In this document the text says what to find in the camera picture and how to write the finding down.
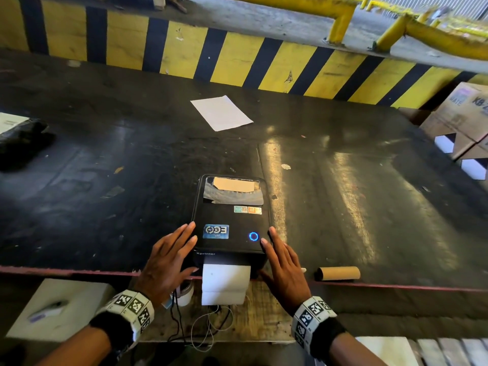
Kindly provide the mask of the person's left hand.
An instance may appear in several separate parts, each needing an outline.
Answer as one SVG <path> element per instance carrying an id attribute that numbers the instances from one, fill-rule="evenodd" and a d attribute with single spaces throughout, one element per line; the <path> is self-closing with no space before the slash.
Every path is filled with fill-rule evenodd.
<path id="1" fill-rule="evenodd" d="M 184 270 L 182 265 L 185 259 L 186 257 L 164 257 L 164 237 L 162 237 L 153 246 L 150 258 L 133 289 L 148 297 L 154 308 L 161 307 L 182 283 L 179 282 L 179 273 Z"/>

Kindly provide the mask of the person's right hand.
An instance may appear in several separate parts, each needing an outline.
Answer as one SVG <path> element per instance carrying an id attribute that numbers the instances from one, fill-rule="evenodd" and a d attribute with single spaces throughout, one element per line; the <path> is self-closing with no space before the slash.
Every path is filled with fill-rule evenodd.
<path id="1" fill-rule="evenodd" d="M 289 263 L 279 263 L 274 260 L 277 257 L 274 255 L 271 238 L 269 240 L 262 238 L 261 246 L 269 261 L 272 277 L 277 284 L 277 290 L 271 290 L 271 293 L 283 309 L 290 316 L 294 316 L 299 306 L 312 297 L 305 276 L 295 276 L 291 270 L 293 266 L 291 254 L 296 252 L 287 245 L 289 251 Z"/>

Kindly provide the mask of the black label printer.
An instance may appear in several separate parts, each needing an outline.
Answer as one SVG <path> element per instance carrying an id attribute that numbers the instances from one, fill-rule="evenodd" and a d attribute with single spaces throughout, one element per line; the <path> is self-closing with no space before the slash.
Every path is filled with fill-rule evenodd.
<path id="1" fill-rule="evenodd" d="M 198 183 L 192 221 L 198 241 L 194 265 L 250 266 L 255 279 L 267 257 L 261 239 L 272 223 L 268 188 L 263 178 L 204 174 Z"/>

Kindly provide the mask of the person's left forearm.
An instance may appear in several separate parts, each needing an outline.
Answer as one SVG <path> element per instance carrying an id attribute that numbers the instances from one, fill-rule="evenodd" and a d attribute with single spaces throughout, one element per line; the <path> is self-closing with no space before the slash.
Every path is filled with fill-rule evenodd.
<path id="1" fill-rule="evenodd" d="M 98 366 L 111 351 L 106 332 L 86 326 L 35 366 Z"/>

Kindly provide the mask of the person's right forearm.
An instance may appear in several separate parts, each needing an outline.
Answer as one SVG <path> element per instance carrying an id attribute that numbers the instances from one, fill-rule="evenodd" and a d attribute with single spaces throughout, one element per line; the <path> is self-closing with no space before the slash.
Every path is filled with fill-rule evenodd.
<path id="1" fill-rule="evenodd" d="M 350 333 L 338 335 L 329 349 L 326 366 L 387 366 Z"/>

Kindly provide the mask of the wooden board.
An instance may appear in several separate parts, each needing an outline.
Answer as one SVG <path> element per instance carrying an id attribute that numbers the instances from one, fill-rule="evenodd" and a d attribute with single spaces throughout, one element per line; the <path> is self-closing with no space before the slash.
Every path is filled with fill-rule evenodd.
<path id="1" fill-rule="evenodd" d="M 251 282 L 242 305 L 216 310 L 201 305 L 201 281 L 185 307 L 160 308 L 140 338 L 141 343 L 179 342 L 210 345 L 222 342 L 292 344 L 291 317 L 263 282 Z"/>

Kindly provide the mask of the white label paper strip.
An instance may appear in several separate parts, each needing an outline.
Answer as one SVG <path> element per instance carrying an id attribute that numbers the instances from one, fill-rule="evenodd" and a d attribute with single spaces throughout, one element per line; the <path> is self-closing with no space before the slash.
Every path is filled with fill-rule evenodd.
<path id="1" fill-rule="evenodd" d="M 202 306 L 242 305 L 250 276 L 248 265 L 204 264 Z"/>

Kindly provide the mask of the cardboard tube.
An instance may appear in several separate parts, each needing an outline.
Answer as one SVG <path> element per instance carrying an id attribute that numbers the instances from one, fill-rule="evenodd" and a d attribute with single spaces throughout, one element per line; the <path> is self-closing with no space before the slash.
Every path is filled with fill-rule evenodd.
<path id="1" fill-rule="evenodd" d="M 356 266 L 319 267 L 314 272 L 314 279 L 318 282 L 355 281 L 361 278 L 361 272 Z"/>

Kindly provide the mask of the wrist marker band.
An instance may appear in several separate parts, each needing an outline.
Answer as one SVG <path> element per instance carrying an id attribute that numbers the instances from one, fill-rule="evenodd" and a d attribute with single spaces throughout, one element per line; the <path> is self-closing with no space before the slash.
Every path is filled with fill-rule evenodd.
<path id="1" fill-rule="evenodd" d="M 330 360 L 334 340 L 346 333 L 337 320 L 337 314 L 318 296 L 312 296 L 299 306 L 293 316 L 291 330 L 298 345 L 324 363 Z"/>
<path id="2" fill-rule="evenodd" d="M 154 318 L 155 309 L 149 298 L 126 289 L 101 307 L 89 326 L 106 333 L 113 352 L 124 353 L 137 344 Z"/>

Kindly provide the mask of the left wrist marker band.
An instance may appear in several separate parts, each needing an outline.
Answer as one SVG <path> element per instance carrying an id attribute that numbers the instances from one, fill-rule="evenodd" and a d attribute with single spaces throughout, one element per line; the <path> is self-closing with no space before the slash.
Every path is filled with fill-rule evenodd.
<path id="1" fill-rule="evenodd" d="M 149 298 L 126 289 L 101 307 L 89 326 L 106 333 L 113 352 L 124 353 L 137 344 L 154 318 L 155 309 Z"/>

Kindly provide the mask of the row of white boxes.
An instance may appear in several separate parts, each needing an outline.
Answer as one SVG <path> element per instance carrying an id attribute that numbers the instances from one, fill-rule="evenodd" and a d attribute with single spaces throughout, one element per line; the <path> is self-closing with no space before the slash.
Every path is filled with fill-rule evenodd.
<path id="1" fill-rule="evenodd" d="M 488 338 L 357 337 L 388 366 L 488 366 Z"/>

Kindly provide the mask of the yellow black striped barrier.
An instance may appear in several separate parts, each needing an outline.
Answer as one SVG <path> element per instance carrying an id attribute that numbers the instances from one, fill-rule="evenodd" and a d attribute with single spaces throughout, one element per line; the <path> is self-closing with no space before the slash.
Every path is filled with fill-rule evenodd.
<path id="1" fill-rule="evenodd" d="M 488 74 L 53 0 L 0 0 L 0 48 L 250 89 L 433 110 Z"/>

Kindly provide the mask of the plain cardboard box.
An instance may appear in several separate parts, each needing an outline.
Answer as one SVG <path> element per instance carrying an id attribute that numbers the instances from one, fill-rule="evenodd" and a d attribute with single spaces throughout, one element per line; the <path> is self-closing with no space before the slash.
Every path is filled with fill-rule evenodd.
<path id="1" fill-rule="evenodd" d="M 431 113 L 419 128 L 437 148 L 453 160 L 459 159 L 475 145 L 474 140 L 435 113 Z"/>

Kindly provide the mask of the cardboard box with white label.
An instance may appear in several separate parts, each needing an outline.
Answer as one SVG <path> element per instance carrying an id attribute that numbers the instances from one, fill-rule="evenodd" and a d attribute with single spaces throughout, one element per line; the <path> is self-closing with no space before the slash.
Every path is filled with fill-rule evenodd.
<path id="1" fill-rule="evenodd" d="M 488 134 L 456 161 L 472 179 L 488 188 Z"/>

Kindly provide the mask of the printed cardboard box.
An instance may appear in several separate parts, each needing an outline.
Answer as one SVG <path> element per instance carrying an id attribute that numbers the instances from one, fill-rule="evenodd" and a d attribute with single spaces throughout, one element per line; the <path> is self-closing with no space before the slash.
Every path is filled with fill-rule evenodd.
<path id="1" fill-rule="evenodd" d="M 488 85 L 458 84 L 434 113 L 472 141 L 480 142 L 488 135 Z"/>

